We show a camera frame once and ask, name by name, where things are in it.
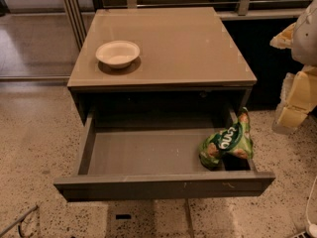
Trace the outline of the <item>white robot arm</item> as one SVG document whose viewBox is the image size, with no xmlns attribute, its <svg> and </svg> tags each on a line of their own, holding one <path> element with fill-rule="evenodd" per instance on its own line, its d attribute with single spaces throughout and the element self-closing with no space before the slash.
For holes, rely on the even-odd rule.
<svg viewBox="0 0 317 238">
<path fill-rule="evenodd" d="M 301 71 L 288 73 L 283 80 L 272 124 L 275 133 L 291 134 L 317 106 L 317 0 L 269 44 L 291 49 L 292 58 L 303 64 Z"/>
</svg>

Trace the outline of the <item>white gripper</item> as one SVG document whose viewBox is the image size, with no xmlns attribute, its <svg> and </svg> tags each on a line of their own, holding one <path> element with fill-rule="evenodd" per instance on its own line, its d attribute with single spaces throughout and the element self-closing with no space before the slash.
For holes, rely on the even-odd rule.
<svg viewBox="0 0 317 238">
<path fill-rule="evenodd" d="M 303 11 L 296 21 L 274 36 L 269 44 L 277 49 L 291 49 L 294 60 L 317 65 L 317 0 Z"/>
</svg>

